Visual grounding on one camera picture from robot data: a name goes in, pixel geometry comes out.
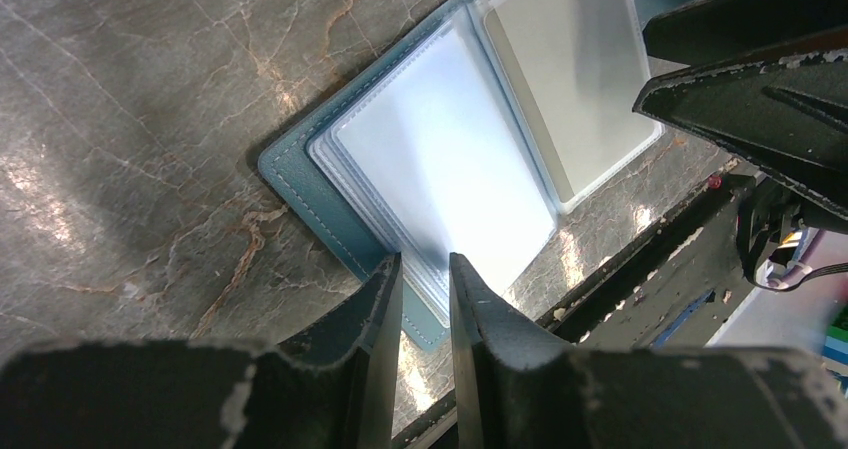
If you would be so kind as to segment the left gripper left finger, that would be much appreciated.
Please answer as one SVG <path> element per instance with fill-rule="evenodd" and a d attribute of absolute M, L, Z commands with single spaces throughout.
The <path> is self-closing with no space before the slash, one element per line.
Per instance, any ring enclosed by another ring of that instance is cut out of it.
<path fill-rule="evenodd" d="M 5 448 L 386 448 L 399 255 L 280 343 L 43 341 L 1 369 Z"/>

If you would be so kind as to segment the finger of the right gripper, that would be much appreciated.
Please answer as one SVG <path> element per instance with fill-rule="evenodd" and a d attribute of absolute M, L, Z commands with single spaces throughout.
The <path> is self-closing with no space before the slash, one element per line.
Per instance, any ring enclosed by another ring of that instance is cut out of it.
<path fill-rule="evenodd" d="M 847 52 L 691 67 L 651 79 L 634 112 L 708 140 L 847 217 Z"/>
<path fill-rule="evenodd" d="M 847 0 L 694 0 L 653 17 L 647 53 L 686 65 L 847 47 Z"/>

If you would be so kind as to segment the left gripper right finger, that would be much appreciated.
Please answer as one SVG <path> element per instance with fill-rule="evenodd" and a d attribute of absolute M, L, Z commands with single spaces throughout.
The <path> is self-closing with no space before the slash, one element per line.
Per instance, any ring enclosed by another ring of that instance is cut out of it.
<path fill-rule="evenodd" d="M 546 331 L 449 258 L 463 448 L 843 448 L 847 402 L 785 348 L 599 351 Z"/>

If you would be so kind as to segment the blue card holder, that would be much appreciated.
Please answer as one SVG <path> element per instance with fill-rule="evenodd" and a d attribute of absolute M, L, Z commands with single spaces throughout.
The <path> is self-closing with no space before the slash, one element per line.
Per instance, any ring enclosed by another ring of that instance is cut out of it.
<path fill-rule="evenodd" d="M 260 174 L 354 274 L 403 258 L 401 324 L 449 334 L 448 258 L 507 289 L 561 214 L 489 51 L 478 0 L 448 0 L 260 156 Z M 693 0 L 634 0 L 639 31 Z"/>

